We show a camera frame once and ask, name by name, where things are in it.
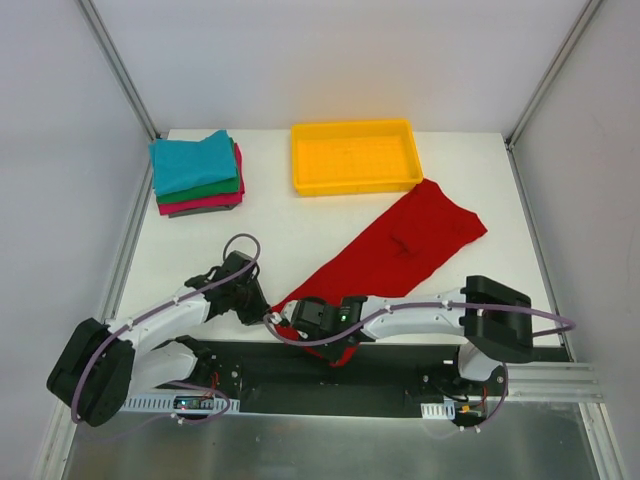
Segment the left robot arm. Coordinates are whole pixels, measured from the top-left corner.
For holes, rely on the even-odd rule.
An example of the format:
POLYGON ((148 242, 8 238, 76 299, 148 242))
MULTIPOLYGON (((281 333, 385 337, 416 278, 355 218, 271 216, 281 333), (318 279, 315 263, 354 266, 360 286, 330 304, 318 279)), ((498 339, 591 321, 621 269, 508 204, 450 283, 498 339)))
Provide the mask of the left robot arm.
POLYGON ((187 329, 234 312, 245 325, 268 313, 259 267, 233 251, 223 263, 188 279, 176 295, 134 318, 79 323, 46 381, 47 389, 91 427, 110 420, 136 395, 172 381, 209 387, 213 351, 187 329))

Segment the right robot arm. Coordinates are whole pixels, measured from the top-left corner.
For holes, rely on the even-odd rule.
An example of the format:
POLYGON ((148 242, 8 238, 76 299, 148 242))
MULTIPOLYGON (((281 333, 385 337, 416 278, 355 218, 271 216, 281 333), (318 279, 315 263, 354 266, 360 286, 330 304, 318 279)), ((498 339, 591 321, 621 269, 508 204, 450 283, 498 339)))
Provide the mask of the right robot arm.
POLYGON ((485 276, 437 295, 404 298, 350 296, 338 305, 307 297, 288 302, 281 324, 292 328, 307 348, 333 364, 350 348, 402 335, 448 335, 463 338, 454 366, 452 387, 473 394, 502 364, 533 359, 531 299, 485 276))

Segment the red t shirt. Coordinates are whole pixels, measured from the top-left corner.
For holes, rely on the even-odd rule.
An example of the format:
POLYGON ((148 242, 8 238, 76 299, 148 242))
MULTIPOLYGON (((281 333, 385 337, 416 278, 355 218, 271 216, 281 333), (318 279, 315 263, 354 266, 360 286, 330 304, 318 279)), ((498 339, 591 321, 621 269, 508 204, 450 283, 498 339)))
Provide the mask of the red t shirt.
POLYGON ((273 310, 279 313, 286 303, 305 297, 331 305, 349 296, 404 297, 486 233, 476 213, 456 205, 437 183, 423 180, 273 310))

